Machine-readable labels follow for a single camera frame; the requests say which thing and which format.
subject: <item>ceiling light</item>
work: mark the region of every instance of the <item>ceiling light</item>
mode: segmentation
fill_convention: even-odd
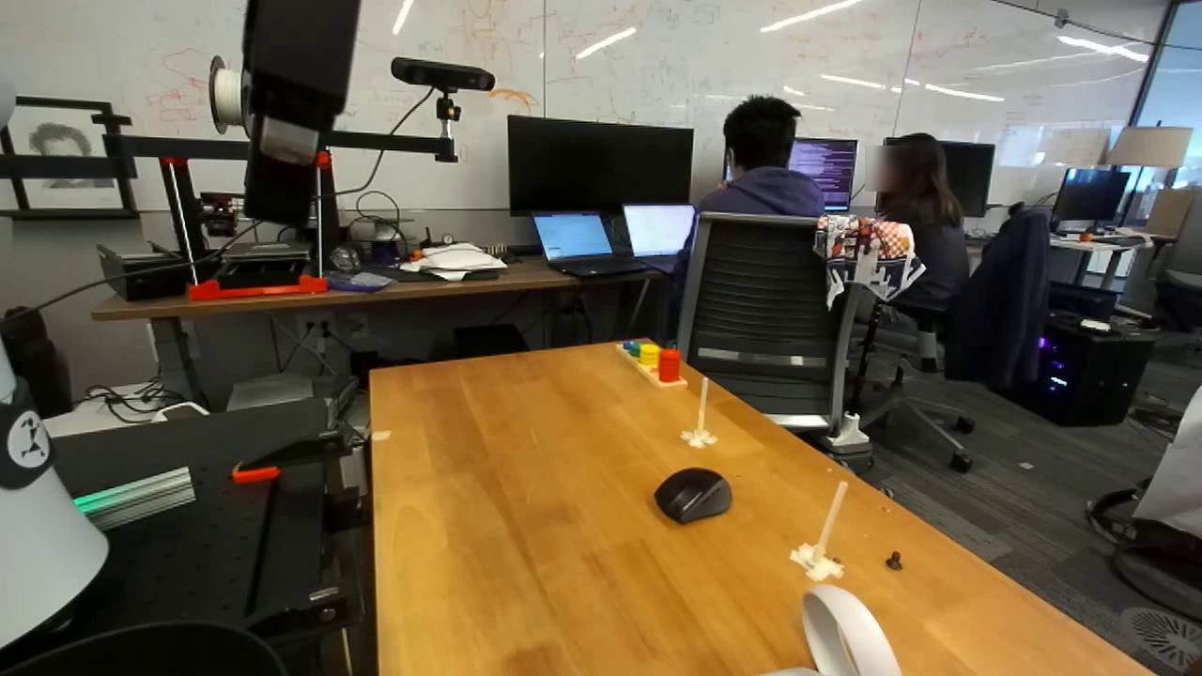
[[[957,87],[937,87],[937,81],[923,81],[923,89],[942,95],[942,99],[969,99],[969,102],[1005,102],[1005,99],[995,99],[995,95],[957,89]]]
[[[776,35],[776,30],[784,30],[784,25],[796,25],[796,22],[811,22],[811,19],[820,19],[820,16],[843,11],[843,9],[851,9],[851,2],[861,2],[861,0],[825,2],[825,9],[815,9],[815,11],[803,11],[803,16],[784,16],[779,22],[758,25],[758,35]]]
[[[1074,35],[1057,35],[1057,44],[1100,51],[1100,56],[1121,56],[1121,61],[1135,61],[1135,65],[1148,65],[1148,56],[1129,50],[1129,44],[1100,44],[1100,42],[1074,36]]]
[[[414,0],[403,2],[396,19],[391,22],[391,35],[403,35],[409,22]]]
[[[594,51],[602,51],[602,50],[612,50],[612,44],[618,44],[618,42],[635,36],[635,35],[639,35],[635,25],[615,30],[615,35],[608,35],[608,36],[602,36],[602,42],[594,42],[594,44],[578,50],[578,51],[573,51],[573,61],[585,61],[585,56],[594,56]]]
[[[848,80],[848,75],[830,75],[830,70],[822,70],[820,80],[840,81],[840,87],[861,87],[861,89],[888,89],[887,81],[873,81],[873,80]]]

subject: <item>office desk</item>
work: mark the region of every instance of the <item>office desk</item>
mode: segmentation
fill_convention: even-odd
[[[820,536],[838,481],[838,586],[905,672],[1146,672],[731,395],[709,399],[717,447],[686,452],[692,424],[696,387],[654,387],[615,345],[371,370],[379,672],[811,666],[788,549]],[[724,472],[731,509],[661,518],[650,494],[684,464]]]
[[[1106,255],[1105,263],[1105,273],[1100,273],[1100,290],[1113,290],[1116,280],[1116,271],[1121,263],[1125,251],[1139,251],[1139,246],[1151,246],[1148,241],[1081,241],[1081,235],[1052,235],[1052,246],[1057,251],[1076,251],[1081,255],[1081,265],[1076,265],[1076,276],[1074,286],[1084,280],[1084,271],[1087,271],[1087,258],[1100,251]]]
[[[573,290],[580,280],[549,271],[542,258],[517,258],[495,276],[479,280],[394,280],[384,293],[309,293],[309,295],[250,295],[250,299],[120,299],[110,295],[90,314],[100,324],[113,320],[212,320],[212,314],[257,314],[257,313],[329,313],[329,309],[365,309],[365,303],[414,303],[441,295],[498,295],[498,293],[552,293]]]
[[[309,293],[309,295],[250,295],[250,299],[186,299],[186,295],[120,299],[120,295],[110,295],[90,314],[97,324],[151,320],[160,384],[170,389],[178,389],[183,399],[200,399],[202,387],[195,375],[195,355],[186,348],[183,320],[265,314],[265,313],[336,313],[336,309],[384,309],[384,303],[416,303],[416,299],[523,295],[523,293],[580,293],[580,290],[597,290],[597,286],[643,280],[643,293],[635,299],[635,320],[639,320],[654,276],[657,273],[578,280],[572,273],[545,265],[545,258],[515,258],[505,271],[498,271],[495,276],[479,276],[479,280],[416,276],[416,280],[394,280],[379,293]]]

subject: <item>whiteboard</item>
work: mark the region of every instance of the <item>whiteboard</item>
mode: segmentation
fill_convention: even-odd
[[[788,99],[803,136],[861,137],[861,183],[887,136],[935,131],[997,145],[995,201],[1036,199],[1056,193],[1062,166],[1105,154],[1146,70],[1062,44],[1049,16],[995,0],[840,0],[838,11],[833,0],[414,0],[396,25],[403,9],[365,0],[336,129],[384,131],[420,99],[391,80],[391,56],[479,65],[498,80],[495,95],[456,95],[456,166],[386,154],[375,188],[409,210],[505,208],[512,111],[696,129],[701,196],[717,183],[719,120],[747,95]],[[1057,9],[1139,42],[1151,42],[1165,16],[1165,0]],[[806,11],[820,19],[767,30]],[[8,2],[0,80],[17,95],[105,99],[135,117],[130,131],[212,136],[206,61],[241,61],[241,22],[245,0]],[[403,131],[435,129],[429,105]],[[361,183],[371,161],[332,149],[336,183]],[[195,174],[200,188],[241,188],[241,166],[200,161]],[[155,166],[135,188],[137,208],[165,201]]]

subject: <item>computer mouse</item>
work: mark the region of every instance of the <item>computer mouse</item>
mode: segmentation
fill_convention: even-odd
[[[654,489],[654,502],[673,518],[673,523],[697,523],[697,518],[717,518],[729,509],[729,486],[719,472],[692,464],[673,475],[663,475],[661,489]]]

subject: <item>man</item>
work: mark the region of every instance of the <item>man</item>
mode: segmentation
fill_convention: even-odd
[[[697,210],[820,219],[815,181],[788,169],[796,117],[779,99],[747,99],[731,107],[719,125],[731,181],[697,199]]]

